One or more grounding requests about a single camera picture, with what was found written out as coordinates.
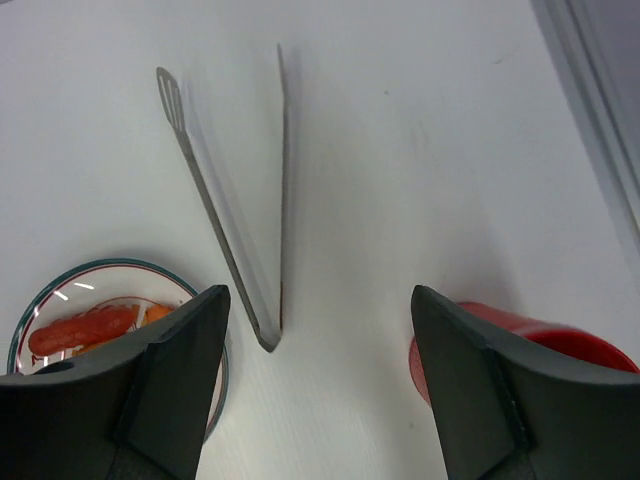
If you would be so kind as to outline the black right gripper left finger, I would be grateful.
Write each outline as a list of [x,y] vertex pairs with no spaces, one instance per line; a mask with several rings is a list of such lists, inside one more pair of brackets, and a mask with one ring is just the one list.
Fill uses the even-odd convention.
[[195,478],[230,302],[212,286],[91,352],[2,376],[2,478]]

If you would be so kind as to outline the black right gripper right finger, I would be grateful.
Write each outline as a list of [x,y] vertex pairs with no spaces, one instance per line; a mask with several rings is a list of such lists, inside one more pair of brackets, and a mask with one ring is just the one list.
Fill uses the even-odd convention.
[[560,355],[481,319],[426,286],[439,305],[427,331],[453,365],[483,365],[491,383],[476,415],[436,414],[451,479],[635,479],[639,376]]

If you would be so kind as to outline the red cylindrical lunch box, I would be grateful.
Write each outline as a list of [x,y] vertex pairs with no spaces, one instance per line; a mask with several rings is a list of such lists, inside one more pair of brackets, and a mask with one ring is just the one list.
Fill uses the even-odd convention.
[[[429,322],[439,317],[439,305],[415,292],[411,299],[414,338],[409,350],[409,369],[422,398],[436,414],[467,412],[476,415],[485,403],[474,392],[491,394],[483,365],[464,369],[453,365],[453,358],[441,341],[427,331]],[[462,302],[454,306],[497,328],[508,331],[560,355],[577,359],[599,369],[612,369],[639,376],[639,368],[621,350],[583,330],[519,316],[481,303]]]

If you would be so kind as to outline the metal food tongs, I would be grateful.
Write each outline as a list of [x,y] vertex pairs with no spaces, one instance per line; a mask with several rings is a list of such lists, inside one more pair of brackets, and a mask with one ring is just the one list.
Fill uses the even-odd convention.
[[228,100],[203,67],[158,66],[162,109],[258,344],[283,336],[289,92],[283,49],[256,55]]

